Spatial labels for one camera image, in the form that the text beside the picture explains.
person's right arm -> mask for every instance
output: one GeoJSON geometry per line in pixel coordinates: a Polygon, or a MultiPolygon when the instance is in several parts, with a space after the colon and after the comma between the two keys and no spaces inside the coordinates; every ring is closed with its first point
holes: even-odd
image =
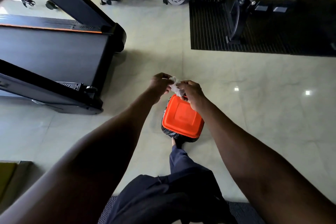
{"type": "Polygon", "coordinates": [[[280,154],[232,122],[199,84],[177,86],[204,119],[232,178],[265,222],[336,223],[336,206],[280,154]]]}

person's right hand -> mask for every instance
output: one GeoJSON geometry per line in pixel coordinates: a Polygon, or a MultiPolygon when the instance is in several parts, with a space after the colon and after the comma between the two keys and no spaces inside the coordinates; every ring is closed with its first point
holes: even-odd
{"type": "Polygon", "coordinates": [[[206,99],[201,86],[193,81],[187,80],[176,84],[179,89],[184,89],[186,97],[182,96],[181,99],[190,103],[193,110],[198,112],[198,108],[202,101],[206,99]]]}

person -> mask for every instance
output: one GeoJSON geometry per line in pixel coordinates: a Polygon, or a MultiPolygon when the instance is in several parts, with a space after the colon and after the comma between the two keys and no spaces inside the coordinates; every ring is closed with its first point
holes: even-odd
{"type": "MultiPolygon", "coordinates": [[[[0,223],[96,224],[127,169],[151,107],[170,90],[168,78],[155,75],[126,110],[79,140],[0,216],[0,223]]],[[[225,166],[266,223],[336,223],[335,205],[282,156],[233,123],[199,84],[188,80],[177,86],[208,125],[225,166]]],[[[170,175],[131,181],[106,224],[236,223],[212,172],[174,141],[170,168],[170,175]]]]}

glossy floor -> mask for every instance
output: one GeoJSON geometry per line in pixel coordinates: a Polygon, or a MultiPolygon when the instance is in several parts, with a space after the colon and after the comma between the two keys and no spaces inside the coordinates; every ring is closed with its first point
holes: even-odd
{"type": "MultiPolygon", "coordinates": [[[[9,13],[28,11],[14,0],[0,6],[9,13]]],[[[127,107],[152,75],[165,72],[199,82],[234,122],[283,155],[336,202],[336,58],[191,50],[188,5],[121,0],[100,8],[127,32],[125,50],[113,58],[105,83],[104,112],[60,114],[1,100],[0,159],[32,160],[42,172],[48,170],[83,135],[127,107]]],[[[34,11],[30,15],[68,18],[44,5],[28,9],[34,11]]],[[[116,194],[139,174],[169,173],[171,142],[160,128],[168,98],[153,106],[116,194]]],[[[185,149],[214,172],[226,199],[246,200],[206,126],[200,139],[185,149]]],[[[111,154],[120,150],[112,148],[111,154]]]]}

dark clothing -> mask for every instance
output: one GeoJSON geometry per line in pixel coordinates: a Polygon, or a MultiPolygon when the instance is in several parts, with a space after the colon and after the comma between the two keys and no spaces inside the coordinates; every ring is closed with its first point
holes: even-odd
{"type": "Polygon", "coordinates": [[[120,193],[106,224],[236,223],[209,169],[173,146],[170,175],[139,175],[120,193]]]}

